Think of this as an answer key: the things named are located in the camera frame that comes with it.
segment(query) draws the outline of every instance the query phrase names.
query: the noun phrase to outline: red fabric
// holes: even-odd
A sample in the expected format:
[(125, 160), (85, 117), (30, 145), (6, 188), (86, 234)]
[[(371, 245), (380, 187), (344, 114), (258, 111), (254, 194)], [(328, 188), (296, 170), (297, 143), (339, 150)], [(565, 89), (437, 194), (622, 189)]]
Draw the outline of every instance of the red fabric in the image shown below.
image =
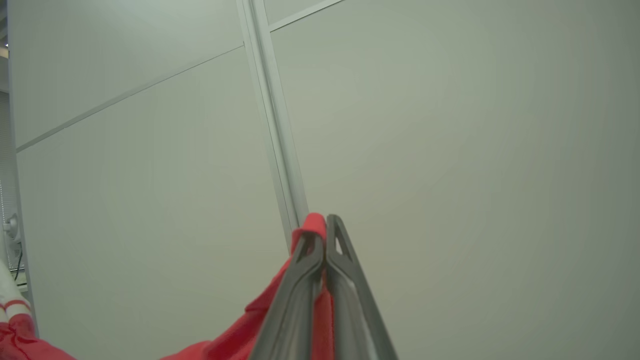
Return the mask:
[(0, 359), (75, 360), (64, 351), (36, 338), (33, 320), (28, 314), (18, 314), (8, 323), (0, 323)]
[[(291, 234), (291, 252), (302, 233), (319, 234), (326, 241), (324, 217), (317, 213), (307, 216), (304, 225)], [(213, 341), (191, 345), (183, 351), (162, 360), (245, 360), (251, 354), (262, 321), (278, 291), (291, 258), (289, 258), (271, 284), (244, 309), (245, 313), (227, 331)], [(333, 360), (333, 299), (323, 282), (323, 289), (314, 304), (312, 360)]]
[[(302, 233), (319, 234), (326, 241), (324, 217), (317, 213), (307, 216), (305, 224), (292, 233), (292, 252)], [(245, 313), (227, 331), (213, 341), (203, 341), (185, 348), (162, 360), (245, 360), (251, 354), (262, 321), (278, 291), (291, 258), (289, 258), (271, 284), (244, 309)], [(11, 304), (24, 304), (16, 300)], [(333, 360), (333, 299), (323, 284), (323, 289), (314, 304), (314, 329), (312, 360)], [(64, 351), (44, 340), (36, 338), (30, 315), (19, 314), (8, 323), (0, 323), (0, 360), (75, 360)]]

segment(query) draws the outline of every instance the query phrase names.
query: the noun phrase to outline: red stripe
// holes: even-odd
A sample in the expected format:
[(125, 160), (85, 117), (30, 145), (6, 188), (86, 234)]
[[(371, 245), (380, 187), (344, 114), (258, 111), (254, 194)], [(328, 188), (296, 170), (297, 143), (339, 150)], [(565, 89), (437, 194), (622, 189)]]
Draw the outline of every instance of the red stripe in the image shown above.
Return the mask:
[(4, 308), (8, 309), (11, 305), (18, 305), (18, 304), (26, 306), (27, 309), (31, 311), (31, 307), (24, 300), (11, 300), (4, 305)]

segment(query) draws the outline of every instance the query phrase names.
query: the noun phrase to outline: white wall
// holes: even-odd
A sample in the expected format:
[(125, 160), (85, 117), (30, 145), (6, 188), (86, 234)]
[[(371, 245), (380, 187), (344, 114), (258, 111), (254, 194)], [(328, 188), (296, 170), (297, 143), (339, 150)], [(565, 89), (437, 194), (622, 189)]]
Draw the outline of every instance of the white wall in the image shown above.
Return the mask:
[[(142, 4), (10, 3), (19, 144), (241, 45), (234, 1)], [(266, 0), (269, 22), (299, 6)], [(344, 219), (401, 359), (640, 354), (638, 13), (345, 0), (272, 33), (309, 207)], [(267, 283), (285, 249), (248, 66), (233, 50), (19, 153), (44, 338), (151, 359)]]
[(309, 208), (399, 358), (640, 356), (639, 11), (345, 0), (272, 33)]
[(18, 153), (40, 336), (78, 359), (211, 340), (287, 257), (236, 3), (10, 3)]
[(242, 45), (234, 0), (10, 1), (9, 13), (17, 146)]

